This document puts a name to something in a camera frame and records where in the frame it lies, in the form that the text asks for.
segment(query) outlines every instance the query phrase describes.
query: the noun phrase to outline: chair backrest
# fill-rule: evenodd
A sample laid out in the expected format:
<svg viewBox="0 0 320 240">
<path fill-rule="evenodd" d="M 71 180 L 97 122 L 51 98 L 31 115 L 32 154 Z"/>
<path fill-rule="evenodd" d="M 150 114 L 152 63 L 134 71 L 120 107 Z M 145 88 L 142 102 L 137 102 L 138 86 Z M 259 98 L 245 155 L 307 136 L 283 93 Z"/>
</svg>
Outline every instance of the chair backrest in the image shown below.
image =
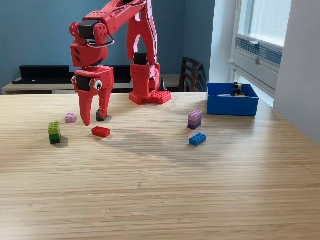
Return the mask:
<svg viewBox="0 0 320 240">
<path fill-rule="evenodd" d="M 196 89 L 205 92 L 207 88 L 207 76 L 204 67 L 197 60 L 188 57 L 184 57 L 182 60 L 179 92 L 185 91 L 185 83 L 187 83 L 187 92 L 195 92 Z"/>
</svg>

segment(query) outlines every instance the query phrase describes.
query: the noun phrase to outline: robotic arm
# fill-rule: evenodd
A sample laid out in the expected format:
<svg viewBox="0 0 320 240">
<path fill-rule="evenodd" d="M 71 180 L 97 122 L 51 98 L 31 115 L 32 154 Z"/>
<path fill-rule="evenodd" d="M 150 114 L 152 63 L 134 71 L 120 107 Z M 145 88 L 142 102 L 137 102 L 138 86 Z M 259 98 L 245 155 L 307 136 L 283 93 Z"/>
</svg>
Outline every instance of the robotic arm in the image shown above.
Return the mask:
<svg viewBox="0 0 320 240">
<path fill-rule="evenodd" d="M 133 78 L 130 99 L 136 104 L 164 104 L 171 99 L 170 92 L 164 89 L 159 92 L 160 65 L 157 62 L 152 0 L 112 0 L 101 11 L 85 16 L 82 23 L 70 25 L 70 33 L 75 37 L 71 45 L 72 62 L 75 67 L 82 68 L 75 71 L 72 83 L 79 95 L 80 115 L 86 126 L 90 124 L 94 96 L 99 95 L 100 118 L 104 120 L 108 115 L 110 95 L 115 84 L 114 71 L 112 67 L 99 65 L 108 57 L 107 46 L 115 43 L 113 34 L 126 22 L 128 58 L 134 61 L 130 65 Z M 147 54 L 138 53 L 140 36 L 145 42 Z"/>
</svg>

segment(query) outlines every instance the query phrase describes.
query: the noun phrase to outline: blue plastic bin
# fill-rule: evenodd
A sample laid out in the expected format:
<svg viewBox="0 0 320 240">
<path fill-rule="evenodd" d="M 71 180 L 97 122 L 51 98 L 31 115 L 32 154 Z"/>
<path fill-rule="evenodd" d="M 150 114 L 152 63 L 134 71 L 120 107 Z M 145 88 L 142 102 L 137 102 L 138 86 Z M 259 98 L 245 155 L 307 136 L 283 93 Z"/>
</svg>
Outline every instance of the blue plastic bin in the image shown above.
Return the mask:
<svg viewBox="0 0 320 240">
<path fill-rule="evenodd" d="M 207 83 L 207 114 L 250 116 L 257 114 L 259 98 L 250 84 L 242 84 L 241 93 L 234 96 L 233 83 Z"/>
</svg>

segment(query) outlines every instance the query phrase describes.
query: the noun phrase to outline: pink lego brick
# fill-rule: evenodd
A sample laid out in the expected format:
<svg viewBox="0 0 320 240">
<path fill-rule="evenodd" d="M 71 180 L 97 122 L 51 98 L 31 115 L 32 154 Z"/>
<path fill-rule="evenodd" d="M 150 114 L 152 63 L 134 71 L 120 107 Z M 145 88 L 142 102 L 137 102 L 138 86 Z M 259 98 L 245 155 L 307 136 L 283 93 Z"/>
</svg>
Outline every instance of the pink lego brick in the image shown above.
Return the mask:
<svg viewBox="0 0 320 240">
<path fill-rule="evenodd" d="M 65 122 L 66 124 L 74 124 L 74 123 L 76 123 L 77 119 L 78 119 L 78 118 L 76 117 L 76 114 L 75 114 L 75 113 L 73 113 L 73 112 L 68 112 L 68 113 L 66 114 L 65 118 L 64 118 L 64 122 Z"/>
<path fill-rule="evenodd" d="M 194 110 L 192 113 L 189 114 L 188 120 L 197 121 L 198 119 L 202 118 L 202 111 Z"/>
</svg>

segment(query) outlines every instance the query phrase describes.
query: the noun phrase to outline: googly eye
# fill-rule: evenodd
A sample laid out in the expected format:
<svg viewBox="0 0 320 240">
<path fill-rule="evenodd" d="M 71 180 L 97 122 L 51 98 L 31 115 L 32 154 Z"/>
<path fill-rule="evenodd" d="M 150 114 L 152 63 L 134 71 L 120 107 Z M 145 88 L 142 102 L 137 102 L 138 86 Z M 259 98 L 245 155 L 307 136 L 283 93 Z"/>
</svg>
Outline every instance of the googly eye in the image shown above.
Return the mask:
<svg viewBox="0 0 320 240">
<path fill-rule="evenodd" d="M 93 88 L 96 90 L 100 90 L 102 88 L 102 82 L 100 80 L 94 81 Z"/>
</svg>

